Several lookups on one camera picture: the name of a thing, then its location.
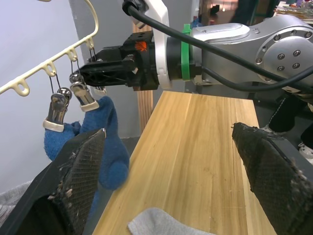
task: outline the wooden board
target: wooden board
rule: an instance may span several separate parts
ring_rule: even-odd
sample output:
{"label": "wooden board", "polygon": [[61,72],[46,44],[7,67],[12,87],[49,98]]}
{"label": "wooden board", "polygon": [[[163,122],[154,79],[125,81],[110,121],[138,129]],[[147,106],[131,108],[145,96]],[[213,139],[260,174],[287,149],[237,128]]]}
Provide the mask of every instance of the wooden board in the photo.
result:
{"label": "wooden board", "polygon": [[209,25],[211,7],[212,7],[212,0],[200,0],[199,16],[201,16],[202,25]]}
{"label": "wooden board", "polygon": [[[146,25],[142,29],[139,29],[136,27],[135,24],[133,24],[133,33],[151,30],[152,29],[150,26]],[[138,100],[140,131],[143,132],[153,112],[153,91],[137,92],[137,100]]]}
{"label": "wooden board", "polygon": [[129,235],[127,224],[158,207],[217,235],[274,235],[250,191],[232,124],[257,126],[250,100],[163,92],[94,235]]}

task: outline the gray sock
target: gray sock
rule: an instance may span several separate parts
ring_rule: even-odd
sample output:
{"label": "gray sock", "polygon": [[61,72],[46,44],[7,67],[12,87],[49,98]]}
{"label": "gray sock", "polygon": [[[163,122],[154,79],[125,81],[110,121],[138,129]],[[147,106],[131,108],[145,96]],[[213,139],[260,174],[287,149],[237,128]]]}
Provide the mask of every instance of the gray sock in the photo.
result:
{"label": "gray sock", "polygon": [[159,208],[140,213],[128,224],[132,235],[214,235],[190,228]]}
{"label": "gray sock", "polygon": [[0,193],[0,227],[12,212],[15,205],[19,202],[20,198],[26,192],[30,184],[31,181],[28,181],[13,189]]}

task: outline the white cloth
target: white cloth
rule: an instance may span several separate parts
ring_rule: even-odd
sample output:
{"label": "white cloth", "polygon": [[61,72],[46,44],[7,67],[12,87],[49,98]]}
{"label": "white cloth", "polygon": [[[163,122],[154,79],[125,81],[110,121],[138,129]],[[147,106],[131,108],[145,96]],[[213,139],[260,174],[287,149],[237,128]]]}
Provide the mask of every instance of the white cloth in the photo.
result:
{"label": "white cloth", "polygon": [[140,213],[128,224],[132,235],[214,235],[190,228],[159,208]]}

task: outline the white plastic hanger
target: white plastic hanger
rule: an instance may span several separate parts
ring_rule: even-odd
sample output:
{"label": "white plastic hanger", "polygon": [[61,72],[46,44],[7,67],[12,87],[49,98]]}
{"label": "white plastic hanger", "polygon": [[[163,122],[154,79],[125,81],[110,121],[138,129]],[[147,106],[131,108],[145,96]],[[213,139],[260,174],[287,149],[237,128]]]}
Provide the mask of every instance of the white plastic hanger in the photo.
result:
{"label": "white plastic hanger", "polygon": [[[26,73],[16,77],[15,79],[9,81],[4,86],[0,87],[0,94],[4,93],[5,91],[9,89],[14,89],[15,92],[21,96],[27,96],[29,94],[29,86],[26,83],[26,79],[29,78],[31,75],[35,74],[39,70],[45,70],[45,72],[50,76],[54,77],[57,73],[57,70],[53,64],[54,61],[62,57],[63,55],[67,54],[69,59],[73,62],[77,61],[77,53],[75,51],[75,48],[80,46],[83,43],[86,43],[89,49],[93,49],[93,40],[92,37],[97,34],[99,29],[99,21],[98,16],[89,0],[84,0],[87,5],[89,6],[91,13],[94,18],[95,28],[94,32],[92,32],[90,35],[86,36],[85,38],[79,40],[78,42],[74,43],[73,45],[70,45],[69,47],[65,48],[61,52],[57,53],[56,55],[52,56],[51,58],[47,59],[46,61],[40,63],[36,67],[32,68],[31,70],[27,71]],[[22,91],[19,88],[19,85],[22,85],[24,87],[24,90]]]}

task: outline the white bracket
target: white bracket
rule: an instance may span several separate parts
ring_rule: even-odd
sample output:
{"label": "white bracket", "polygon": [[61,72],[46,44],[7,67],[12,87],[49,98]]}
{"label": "white bracket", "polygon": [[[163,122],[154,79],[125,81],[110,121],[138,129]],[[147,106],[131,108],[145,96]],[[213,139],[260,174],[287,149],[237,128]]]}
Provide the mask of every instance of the white bracket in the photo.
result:
{"label": "white bracket", "polygon": [[[4,86],[0,87],[0,94],[4,93],[5,91],[9,89],[14,89],[17,94],[20,96],[27,96],[29,94],[29,86],[26,83],[26,79],[30,77],[31,75],[35,74],[39,70],[45,70],[45,72],[50,76],[54,77],[57,73],[57,70],[53,64],[54,61],[62,57],[63,55],[68,55],[69,59],[73,62],[77,61],[77,53],[75,51],[75,48],[80,46],[83,43],[86,43],[89,49],[93,49],[93,40],[92,37],[97,34],[99,29],[99,21],[98,16],[96,14],[96,11],[94,10],[91,2],[89,0],[84,0],[87,5],[89,6],[91,13],[94,18],[95,23],[95,29],[94,32],[92,32],[90,35],[84,37],[83,39],[79,40],[78,42],[74,43],[73,45],[65,48],[61,52],[57,53],[56,55],[52,56],[50,59],[47,59],[46,61],[40,63],[36,67],[32,68],[31,70],[27,71],[26,73],[16,77],[15,79],[9,81]],[[19,88],[19,85],[22,85],[24,87],[24,90],[22,91]]]}
{"label": "white bracket", "polygon": [[[166,26],[169,26],[167,7],[164,5],[162,0],[145,0],[145,2],[149,7],[149,9],[145,12],[145,15]],[[166,42],[168,36],[156,29],[153,29],[153,36],[155,40],[156,71],[158,81],[163,89],[169,89],[172,87],[172,84],[168,76],[166,62]]]}

